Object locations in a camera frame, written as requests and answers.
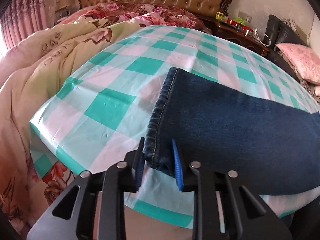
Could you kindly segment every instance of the pink curtain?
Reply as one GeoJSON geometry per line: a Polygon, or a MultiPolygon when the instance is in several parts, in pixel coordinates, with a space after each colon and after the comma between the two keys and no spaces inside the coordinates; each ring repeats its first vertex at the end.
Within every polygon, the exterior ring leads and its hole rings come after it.
{"type": "Polygon", "coordinates": [[[32,33],[47,28],[44,0],[12,0],[0,19],[8,49],[32,33]]]}

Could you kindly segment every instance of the electrical outlet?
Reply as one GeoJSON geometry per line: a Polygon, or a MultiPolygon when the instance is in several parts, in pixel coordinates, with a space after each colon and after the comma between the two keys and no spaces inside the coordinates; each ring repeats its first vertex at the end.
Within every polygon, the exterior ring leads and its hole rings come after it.
{"type": "Polygon", "coordinates": [[[240,18],[242,18],[242,19],[244,19],[244,20],[246,20],[247,22],[251,22],[251,20],[252,20],[252,16],[250,16],[250,15],[248,15],[248,14],[246,14],[246,13],[244,13],[244,12],[242,12],[242,11],[239,11],[239,13],[238,13],[238,17],[240,17],[240,18]]]}

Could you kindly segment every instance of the pink pillow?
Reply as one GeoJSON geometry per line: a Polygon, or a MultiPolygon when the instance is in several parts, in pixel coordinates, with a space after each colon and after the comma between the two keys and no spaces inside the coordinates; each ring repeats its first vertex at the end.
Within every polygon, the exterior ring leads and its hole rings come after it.
{"type": "Polygon", "coordinates": [[[320,97],[320,86],[315,86],[315,94],[317,97],[320,97]]]}
{"type": "Polygon", "coordinates": [[[280,43],[276,46],[288,57],[305,81],[320,85],[320,58],[312,49],[291,43],[280,43]]]}

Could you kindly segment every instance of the teal and pink checkered sheet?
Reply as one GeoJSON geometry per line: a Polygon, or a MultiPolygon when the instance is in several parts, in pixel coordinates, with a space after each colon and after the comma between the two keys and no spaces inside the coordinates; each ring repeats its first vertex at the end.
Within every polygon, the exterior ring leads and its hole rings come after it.
{"type": "MultiPolygon", "coordinates": [[[[265,58],[196,30],[149,26],[97,54],[64,83],[30,121],[30,151],[43,177],[59,159],[75,173],[104,171],[135,150],[170,67],[247,95],[315,113],[319,105],[265,58]]],[[[262,196],[283,217],[320,195],[320,187],[290,196],[262,196]]],[[[192,227],[193,194],[148,167],[142,187],[125,204],[156,219],[192,227]]]]}

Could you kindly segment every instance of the denim fabric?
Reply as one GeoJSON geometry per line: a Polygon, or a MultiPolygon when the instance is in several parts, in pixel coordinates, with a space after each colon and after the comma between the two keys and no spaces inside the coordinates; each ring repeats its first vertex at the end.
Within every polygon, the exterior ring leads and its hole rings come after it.
{"type": "Polygon", "coordinates": [[[185,161],[235,170],[263,195],[320,185],[320,115],[255,98],[171,68],[143,149],[151,168],[174,175],[171,140],[185,161]]]}

